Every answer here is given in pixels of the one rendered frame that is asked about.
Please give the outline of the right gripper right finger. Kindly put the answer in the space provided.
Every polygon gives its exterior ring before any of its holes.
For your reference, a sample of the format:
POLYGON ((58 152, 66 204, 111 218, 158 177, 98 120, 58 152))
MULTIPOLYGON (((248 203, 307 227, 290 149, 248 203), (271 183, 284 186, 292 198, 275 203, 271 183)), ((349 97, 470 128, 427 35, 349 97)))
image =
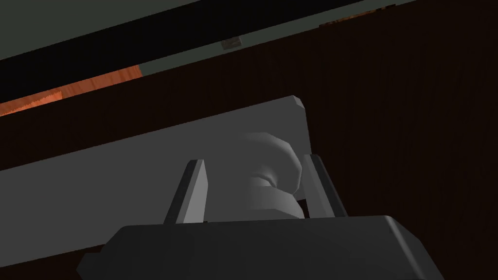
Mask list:
POLYGON ((348 216, 327 169, 318 155, 304 155, 301 182, 310 218, 348 216))

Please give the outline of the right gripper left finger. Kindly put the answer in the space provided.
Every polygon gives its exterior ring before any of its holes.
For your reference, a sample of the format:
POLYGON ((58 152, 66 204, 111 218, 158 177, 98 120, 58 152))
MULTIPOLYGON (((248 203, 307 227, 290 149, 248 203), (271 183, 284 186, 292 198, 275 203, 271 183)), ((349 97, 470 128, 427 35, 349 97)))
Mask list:
POLYGON ((207 193, 208 180, 204 160, 190 160, 163 223, 203 223, 207 193))

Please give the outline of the grey round knob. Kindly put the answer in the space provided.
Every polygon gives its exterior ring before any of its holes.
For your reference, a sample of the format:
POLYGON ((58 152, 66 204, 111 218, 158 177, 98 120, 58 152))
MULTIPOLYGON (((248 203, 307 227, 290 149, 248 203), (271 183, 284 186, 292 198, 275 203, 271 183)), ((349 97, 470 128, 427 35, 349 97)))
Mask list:
POLYGON ((302 165, 289 143, 266 132, 227 135, 205 164, 206 221, 304 218, 294 197, 302 165))

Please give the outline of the grey drawer front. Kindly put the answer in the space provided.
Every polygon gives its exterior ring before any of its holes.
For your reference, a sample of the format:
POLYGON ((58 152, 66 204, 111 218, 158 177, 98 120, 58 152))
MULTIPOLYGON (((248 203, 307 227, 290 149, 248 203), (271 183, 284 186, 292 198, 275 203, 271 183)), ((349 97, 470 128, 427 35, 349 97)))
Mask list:
POLYGON ((288 96, 0 171, 0 267, 162 223, 188 161, 241 132, 268 132, 299 156, 311 152, 305 107, 288 96))

